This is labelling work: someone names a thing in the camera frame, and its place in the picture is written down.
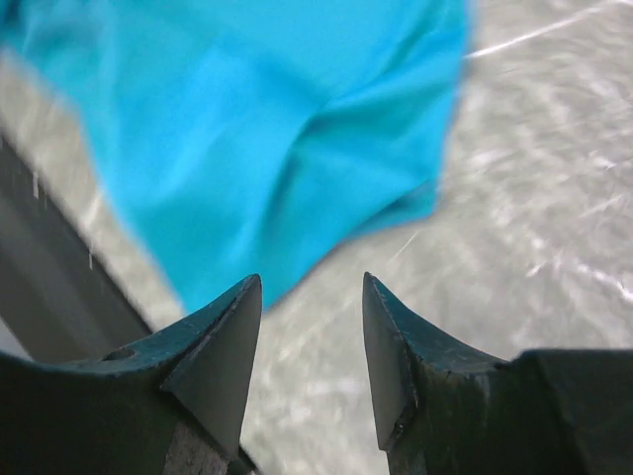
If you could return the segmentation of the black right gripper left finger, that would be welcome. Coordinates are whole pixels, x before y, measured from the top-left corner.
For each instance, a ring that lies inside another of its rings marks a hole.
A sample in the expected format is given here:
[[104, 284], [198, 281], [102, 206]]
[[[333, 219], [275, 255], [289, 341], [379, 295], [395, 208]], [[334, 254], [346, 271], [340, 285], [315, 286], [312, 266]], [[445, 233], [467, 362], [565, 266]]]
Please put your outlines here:
[[250, 275], [97, 360], [1, 357], [5, 474], [254, 474], [240, 435], [261, 321]]

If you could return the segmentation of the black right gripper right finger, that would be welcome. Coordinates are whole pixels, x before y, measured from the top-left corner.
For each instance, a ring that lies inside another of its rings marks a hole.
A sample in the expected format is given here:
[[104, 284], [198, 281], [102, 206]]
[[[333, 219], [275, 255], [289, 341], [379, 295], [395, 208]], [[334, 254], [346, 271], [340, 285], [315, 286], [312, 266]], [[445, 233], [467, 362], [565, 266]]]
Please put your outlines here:
[[379, 447], [393, 474], [628, 474], [632, 353], [537, 348], [505, 361], [363, 279]]

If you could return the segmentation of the teal t shirt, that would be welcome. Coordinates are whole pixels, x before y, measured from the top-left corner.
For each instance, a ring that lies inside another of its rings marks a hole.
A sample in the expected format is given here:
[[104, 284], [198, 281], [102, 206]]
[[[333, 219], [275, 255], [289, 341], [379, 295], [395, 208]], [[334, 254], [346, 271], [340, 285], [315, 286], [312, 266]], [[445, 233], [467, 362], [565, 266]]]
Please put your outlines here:
[[120, 219], [188, 311], [273, 304], [341, 242], [430, 214], [466, 1], [5, 1]]

